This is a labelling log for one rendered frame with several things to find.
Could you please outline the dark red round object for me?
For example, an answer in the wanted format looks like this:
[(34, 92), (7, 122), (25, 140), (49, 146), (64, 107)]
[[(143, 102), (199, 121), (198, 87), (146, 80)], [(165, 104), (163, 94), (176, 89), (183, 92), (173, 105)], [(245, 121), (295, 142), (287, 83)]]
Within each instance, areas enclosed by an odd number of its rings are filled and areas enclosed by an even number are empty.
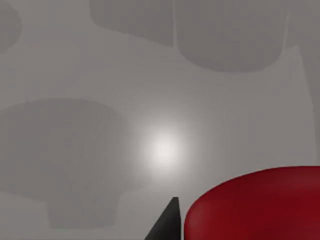
[(255, 171), (200, 196), (184, 240), (320, 240), (320, 166)]

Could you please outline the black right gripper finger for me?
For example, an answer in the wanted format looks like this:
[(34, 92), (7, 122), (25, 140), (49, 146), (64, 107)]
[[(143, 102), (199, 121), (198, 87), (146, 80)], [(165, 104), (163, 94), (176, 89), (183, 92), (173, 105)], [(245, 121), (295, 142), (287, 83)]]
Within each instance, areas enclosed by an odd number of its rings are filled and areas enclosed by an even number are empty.
[(179, 198), (172, 197), (144, 240), (181, 240)]

